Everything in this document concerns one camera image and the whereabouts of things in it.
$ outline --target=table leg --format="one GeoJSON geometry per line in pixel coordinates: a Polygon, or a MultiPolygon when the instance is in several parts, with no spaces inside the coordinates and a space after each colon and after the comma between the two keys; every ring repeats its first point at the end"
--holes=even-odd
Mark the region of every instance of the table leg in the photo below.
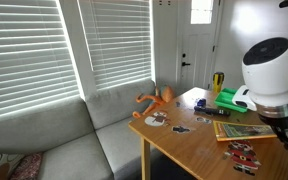
{"type": "Polygon", "coordinates": [[[141,138],[142,153],[142,180],[150,180],[151,178],[151,162],[150,162],[150,143],[141,138]]]}

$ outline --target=black remote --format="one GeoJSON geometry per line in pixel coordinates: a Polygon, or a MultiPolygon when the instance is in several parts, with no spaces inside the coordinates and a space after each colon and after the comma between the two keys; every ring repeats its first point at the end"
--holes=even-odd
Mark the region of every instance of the black remote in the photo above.
{"type": "Polygon", "coordinates": [[[225,111],[223,109],[212,109],[212,108],[205,108],[205,107],[201,107],[201,106],[194,106],[194,110],[196,112],[219,114],[219,115],[224,115],[224,116],[231,115],[231,113],[229,111],[225,111]]]}

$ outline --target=floor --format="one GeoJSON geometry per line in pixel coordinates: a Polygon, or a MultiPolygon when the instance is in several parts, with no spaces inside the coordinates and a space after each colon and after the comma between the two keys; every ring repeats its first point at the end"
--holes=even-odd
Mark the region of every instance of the floor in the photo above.
{"type": "Polygon", "coordinates": [[[151,180],[194,180],[188,172],[166,156],[161,156],[151,165],[151,180]]]}

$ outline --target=couch backrest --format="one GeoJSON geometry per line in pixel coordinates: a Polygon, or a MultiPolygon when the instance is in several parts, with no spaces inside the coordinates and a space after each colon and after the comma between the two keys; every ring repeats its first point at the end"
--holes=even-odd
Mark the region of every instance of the couch backrest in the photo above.
{"type": "Polygon", "coordinates": [[[94,131],[85,102],[66,98],[0,117],[0,153],[33,153],[94,131]]]}
{"type": "Polygon", "coordinates": [[[150,101],[137,103],[136,96],[154,94],[155,84],[145,80],[102,90],[86,98],[86,105],[95,129],[132,116],[133,111],[143,112],[150,101]]]}

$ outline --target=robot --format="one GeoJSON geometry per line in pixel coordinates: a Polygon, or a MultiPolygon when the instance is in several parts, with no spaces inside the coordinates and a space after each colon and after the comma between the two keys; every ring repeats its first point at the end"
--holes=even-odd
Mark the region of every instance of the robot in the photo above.
{"type": "Polygon", "coordinates": [[[288,39],[276,37],[254,45],[243,58],[242,72],[247,88],[242,86],[241,94],[251,101],[233,98],[235,104],[256,110],[288,149],[288,39]]]}

